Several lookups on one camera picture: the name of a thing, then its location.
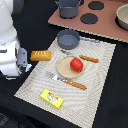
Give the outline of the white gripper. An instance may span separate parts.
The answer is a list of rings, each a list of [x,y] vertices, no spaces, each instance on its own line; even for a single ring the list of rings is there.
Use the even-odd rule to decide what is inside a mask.
[[[0,45],[0,76],[16,79],[28,72],[32,65],[27,62],[27,51],[18,41]]]

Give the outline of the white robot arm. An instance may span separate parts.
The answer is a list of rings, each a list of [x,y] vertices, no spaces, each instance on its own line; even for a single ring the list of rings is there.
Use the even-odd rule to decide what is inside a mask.
[[[24,0],[0,0],[0,76],[16,79],[28,72],[27,51],[20,47],[12,14],[20,13]]]

